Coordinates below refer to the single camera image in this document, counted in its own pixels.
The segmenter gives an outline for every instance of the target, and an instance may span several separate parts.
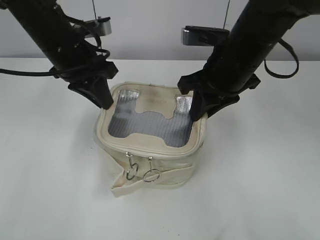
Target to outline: cable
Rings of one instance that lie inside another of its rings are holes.
[[[92,5],[93,5],[94,18],[95,18],[95,20],[97,20],[97,13],[96,13],[95,0],[92,0]]]
[[[84,64],[76,67],[71,67],[64,70],[56,70],[56,71],[45,71],[45,72],[32,72],[32,71],[15,71],[0,68],[0,74],[14,75],[14,76],[25,76],[25,77],[49,77],[56,76],[61,74],[69,74],[74,72],[79,72],[81,70],[87,69],[89,64]]]
[[[92,34],[92,36],[94,37],[94,39],[96,41],[96,47],[98,49],[101,47],[102,42],[101,42],[101,38],[100,38],[99,34],[89,24],[87,24],[85,21],[73,18],[71,16],[67,16],[63,11],[61,11],[60,13],[61,13],[62,17],[66,21],[68,21],[68,22],[70,22],[72,24],[79,25],[79,26],[87,29]]]
[[[228,1],[228,5],[226,7],[226,12],[225,12],[225,18],[224,18],[224,23],[223,23],[223,29],[226,28],[226,23],[227,23],[227,18],[228,18],[228,12],[229,12],[229,7],[230,7],[230,1]]]

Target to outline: metal bracket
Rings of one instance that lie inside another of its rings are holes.
[[[185,26],[182,29],[181,42],[186,46],[216,46],[223,42],[229,33],[221,28]]]
[[[100,36],[107,36],[110,35],[112,33],[111,30],[111,18],[110,17],[98,17],[98,19],[95,20],[90,20],[90,21],[86,21],[86,23],[88,25],[90,25],[90,27],[92,27],[94,29],[94,31]],[[87,29],[85,29],[82,26],[79,25],[74,25],[74,28],[85,35],[85,38],[92,38],[92,34],[90,32],[88,32]]]

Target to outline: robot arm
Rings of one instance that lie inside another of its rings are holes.
[[[113,99],[107,79],[118,70],[113,62],[106,61],[109,52],[100,49],[98,35],[105,32],[99,26],[108,18],[83,22],[68,17],[57,0],[0,0],[0,8],[9,9],[54,65],[49,74],[28,76],[60,77],[70,83],[69,89],[109,109]],[[241,92],[257,87],[260,80],[254,72],[286,31],[298,20],[317,14],[319,0],[249,0],[231,32],[187,26],[184,44],[215,46],[203,69],[183,76],[178,83],[182,94],[194,90],[192,120],[206,113],[212,116],[237,103]],[[97,46],[85,41],[86,36],[95,37]],[[5,69],[0,73],[27,76]]]
[[[112,79],[118,70],[113,62],[106,61],[110,53],[101,49],[99,36],[111,31],[108,28],[110,18],[89,22],[74,19],[64,14],[57,0],[0,0],[0,8],[13,14],[54,65],[49,73],[5,69],[0,73],[62,78],[70,83],[70,90],[99,108],[110,108],[113,99],[107,79]],[[97,46],[88,43],[86,37],[95,37]]]
[[[183,76],[183,94],[194,90],[190,115],[197,121],[212,116],[240,100],[239,94],[254,89],[254,74],[282,36],[298,20],[320,14],[319,0],[249,0],[232,31],[187,26],[185,45],[212,45],[214,50],[201,71]]]

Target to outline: white table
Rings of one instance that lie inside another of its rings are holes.
[[[116,60],[124,82],[176,85],[203,61]],[[288,73],[292,62],[272,62]],[[0,67],[46,71],[46,59]],[[52,77],[0,79],[1,240],[320,239],[320,62],[262,83],[208,122],[202,161],[177,190],[114,198],[97,155],[99,110]]]

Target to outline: bag strap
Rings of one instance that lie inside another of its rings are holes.
[[[189,167],[176,168],[174,170],[162,172],[161,178],[159,179],[159,181],[157,181],[155,184],[153,184],[153,187],[155,187],[155,185],[159,185],[159,188],[160,188],[162,182],[166,182],[166,181],[168,181],[172,178],[178,177],[178,176],[191,176],[193,171],[194,171],[194,166],[192,165]],[[118,176],[118,180],[120,178],[126,178],[125,173],[122,173],[120,176]],[[173,185],[173,188],[179,187],[180,185],[183,185],[185,183],[185,181],[179,182],[179,183]],[[133,192],[135,192],[138,189],[147,188],[149,185],[151,185],[151,183],[146,183],[143,180],[139,180],[139,181],[136,181],[135,183],[132,183],[130,185],[123,185],[123,186],[119,186],[119,187],[116,187],[115,185],[113,185],[111,188],[111,192],[113,193],[113,195],[115,197],[120,197],[120,196],[124,196],[124,195],[128,195],[128,194],[132,194]]]
[[[267,72],[269,75],[271,75],[272,77],[274,77],[274,78],[277,78],[277,79],[289,79],[289,78],[292,78],[294,75],[296,75],[297,72],[299,71],[299,67],[300,67],[299,59],[298,59],[298,56],[296,55],[293,47],[292,47],[289,43],[285,42],[283,39],[280,39],[279,44],[280,44],[281,46],[283,46],[286,50],[288,50],[289,53],[293,56],[293,58],[294,58],[294,60],[295,60],[295,62],[296,62],[296,69],[295,69],[295,71],[294,71],[292,74],[289,74],[289,75],[277,74],[277,73],[271,71],[271,70],[268,68],[266,60],[264,60],[264,68],[265,68],[266,72]]]

